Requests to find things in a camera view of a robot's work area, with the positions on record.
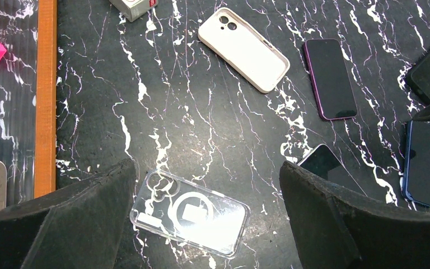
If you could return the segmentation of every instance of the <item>black marble surface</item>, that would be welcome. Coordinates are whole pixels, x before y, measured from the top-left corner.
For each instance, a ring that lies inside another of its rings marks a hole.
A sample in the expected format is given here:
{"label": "black marble surface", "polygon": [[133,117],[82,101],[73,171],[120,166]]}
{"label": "black marble surface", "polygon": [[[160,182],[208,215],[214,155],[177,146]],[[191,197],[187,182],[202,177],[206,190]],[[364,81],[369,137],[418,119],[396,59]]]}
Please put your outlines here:
{"label": "black marble surface", "polygon": [[0,161],[7,205],[34,197],[37,0],[0,1]]}
{"label": "black marble surface", "polygon": [[[289,58],[274,91],[258,92],[198,40],[198,27],[219,7]],[[341,42],[354,119],[319,118],[301,49],[312,38]],[[300,268],[278,173],[320,143],[368,196],[422,210],[400,194],[403,124],[423,108],[403,78],[429,47],[430,1],[173,0],[129,23],[109,1],[60,0],[58,185],[129,156],[139,183],[161,168],[251,208],[233,260],[128,219],[117,268]]]}

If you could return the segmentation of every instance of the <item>pink smartphone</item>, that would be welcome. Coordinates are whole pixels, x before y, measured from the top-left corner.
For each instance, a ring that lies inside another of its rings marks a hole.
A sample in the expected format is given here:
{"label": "pink smartphone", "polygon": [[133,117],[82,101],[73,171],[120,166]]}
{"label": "pink smartphone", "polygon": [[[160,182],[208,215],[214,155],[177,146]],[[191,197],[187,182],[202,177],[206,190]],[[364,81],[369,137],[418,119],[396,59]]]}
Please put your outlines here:
{"label": "pink smartphone", "polygon": [[304,43],[304,53],[320,117],[355,117],[357,106],[340,43],[335,39],[311,39]]}

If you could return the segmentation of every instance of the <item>white sticker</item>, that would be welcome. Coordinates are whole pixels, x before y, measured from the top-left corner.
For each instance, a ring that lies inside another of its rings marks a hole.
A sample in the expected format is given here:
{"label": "white sticker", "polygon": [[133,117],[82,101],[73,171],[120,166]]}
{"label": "white sticker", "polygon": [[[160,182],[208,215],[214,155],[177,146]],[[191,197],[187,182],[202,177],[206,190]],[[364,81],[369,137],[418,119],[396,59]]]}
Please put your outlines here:
{"label": "white sticker", "polygon": [[137,220],[154,227],[160,227],[162,225],[162,220],[142,212],[139,213]]}
{"label": "white sticker", "polygon": [[191,221],[193,223],[205,222],[207,218],[207,210],[202,207],[196,207],[191,204],[186,204],[184,213],[182,213],[182,219]]}

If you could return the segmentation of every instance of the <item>transparent phone case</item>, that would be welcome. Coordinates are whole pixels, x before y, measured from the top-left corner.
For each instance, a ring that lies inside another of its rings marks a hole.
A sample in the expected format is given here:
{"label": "transparent phone case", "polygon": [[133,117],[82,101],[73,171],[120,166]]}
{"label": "transparent phone case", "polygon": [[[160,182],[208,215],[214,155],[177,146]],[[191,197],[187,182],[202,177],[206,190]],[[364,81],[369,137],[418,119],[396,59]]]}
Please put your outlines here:
{"label": "transparent phone case", "polygon": [[249,215],[244,203],[153,170],[146,175],[129,218],[142,229],[232,258]]}

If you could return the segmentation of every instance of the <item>orange strip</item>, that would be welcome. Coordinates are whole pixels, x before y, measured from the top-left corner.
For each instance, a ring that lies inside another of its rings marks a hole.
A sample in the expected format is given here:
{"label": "orange strip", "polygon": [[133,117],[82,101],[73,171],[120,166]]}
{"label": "orange strip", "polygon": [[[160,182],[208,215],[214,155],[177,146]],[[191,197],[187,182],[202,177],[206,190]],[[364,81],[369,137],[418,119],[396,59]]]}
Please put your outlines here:
{"label": "orange strip", "polygon": [[39,1],[34,198],[55,190],[57,0]]}

